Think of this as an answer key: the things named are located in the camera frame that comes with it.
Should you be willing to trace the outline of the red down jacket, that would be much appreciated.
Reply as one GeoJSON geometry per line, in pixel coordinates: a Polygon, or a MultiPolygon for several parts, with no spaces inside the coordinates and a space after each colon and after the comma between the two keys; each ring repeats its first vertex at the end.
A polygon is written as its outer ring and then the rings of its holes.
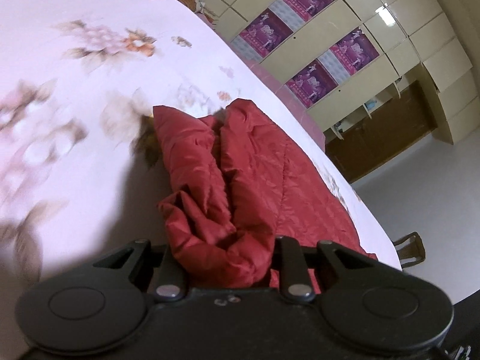
{"type": "Polygon", "coordinates": [[[203,118],[168,106],[153,113],[172,188],[159,209],[194,286],[277,286],[278,236],[362,250],[349,213],[310,158],[254,102],[238,99],[203,118]]]}

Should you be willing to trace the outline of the wooden chair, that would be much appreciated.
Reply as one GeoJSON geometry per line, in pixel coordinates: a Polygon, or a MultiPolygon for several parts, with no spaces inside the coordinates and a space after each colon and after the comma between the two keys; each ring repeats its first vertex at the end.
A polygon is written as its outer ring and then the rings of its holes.
{"type": "Polygon", "coordinates": [[[418,232],[411,232],[393,242],[402,269],[415,267],[426,260],[425,246],[418,232]]]}

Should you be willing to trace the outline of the brown wooden door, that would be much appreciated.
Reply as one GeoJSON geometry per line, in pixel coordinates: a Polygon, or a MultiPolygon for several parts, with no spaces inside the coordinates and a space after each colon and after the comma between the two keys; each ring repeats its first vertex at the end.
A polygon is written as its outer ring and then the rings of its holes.
{"type": "Polygon", "coordinates": [[[437,128],[420,84],[414,82],[325,145],[326,154],[353,183],[407,150],[437,128]]]}

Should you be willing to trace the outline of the lower left purple poster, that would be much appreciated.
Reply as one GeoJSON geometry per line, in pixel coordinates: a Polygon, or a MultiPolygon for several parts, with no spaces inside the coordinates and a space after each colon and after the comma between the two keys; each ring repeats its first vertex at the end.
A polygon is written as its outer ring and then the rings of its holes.
{"type": "Polygon", "coordinates": [[[310,108],[333,91],[338,83],[315,59],[290,78],[286,86],[306,108],[310,108]]]}

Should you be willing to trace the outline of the corner open shelf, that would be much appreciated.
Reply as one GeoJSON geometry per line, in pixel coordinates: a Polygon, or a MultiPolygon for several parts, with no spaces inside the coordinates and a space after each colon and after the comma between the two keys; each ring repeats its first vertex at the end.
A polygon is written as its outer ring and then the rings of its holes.
{"type": "Polygon", "coordinates": [[[374,111],[377,111],[380,107],[394,98],[399,98],[400,93],[405,90],[411,84],[410,80],[406,76],[402,76],[396,80],[393,84],[383,89],[376,96],[369,99],[367,102],[356,108],[345,118],[338,121],[332,127],[327,129],[325,134],[325,143],[329,143],[335,138],[343,139],[343,135],[347,130],[352,128],[357,123],[364,119],[372,119],[374,111]]]}

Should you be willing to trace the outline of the lower right purple poster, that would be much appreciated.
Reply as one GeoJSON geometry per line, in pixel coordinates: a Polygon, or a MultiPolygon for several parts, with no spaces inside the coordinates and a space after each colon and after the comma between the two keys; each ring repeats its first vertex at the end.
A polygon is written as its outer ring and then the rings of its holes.
{"type": "Polygon", "coordinates": [[[350,76],[362,70],[379,56],[379,52],[361,28],[356,28],[329,50],[350,76]]]}

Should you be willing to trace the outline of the cream yellow wardrobe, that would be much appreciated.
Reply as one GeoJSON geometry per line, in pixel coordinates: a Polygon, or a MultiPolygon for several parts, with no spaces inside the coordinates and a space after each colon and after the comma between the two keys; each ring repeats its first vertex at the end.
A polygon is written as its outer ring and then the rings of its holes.
{"type": "Polygon", "coordinates": [[[418,80],[442,140],[479,126],[473,63],[438,0],[200,0],[216,32],[324,130],[418,80]]]}

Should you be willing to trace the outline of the white floral bed sheet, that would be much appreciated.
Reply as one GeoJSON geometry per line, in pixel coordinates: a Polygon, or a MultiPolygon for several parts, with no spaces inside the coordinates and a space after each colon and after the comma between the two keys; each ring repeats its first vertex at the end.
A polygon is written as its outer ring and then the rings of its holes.
{"type": "Polygon", "coordinates": [[[381,225],[282,101],[176,0],[1,0],[1,357],[26,344],[30,284],[137,238],[165,240],[167,176],[139,149],[157,105],[203,117],[252,100],[308,155],[367,252],[381,225]]]}

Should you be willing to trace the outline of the upper left purple poster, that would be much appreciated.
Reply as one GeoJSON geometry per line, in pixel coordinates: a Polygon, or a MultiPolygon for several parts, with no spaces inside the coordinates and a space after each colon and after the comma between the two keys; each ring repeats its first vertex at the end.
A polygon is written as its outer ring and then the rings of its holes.
{"type": "Polygon", "coordinates": [[[237,36],[238,43],[253,50],[261,59],[265,58],[293,31],[270,9],[264,10],[237,36]]]}

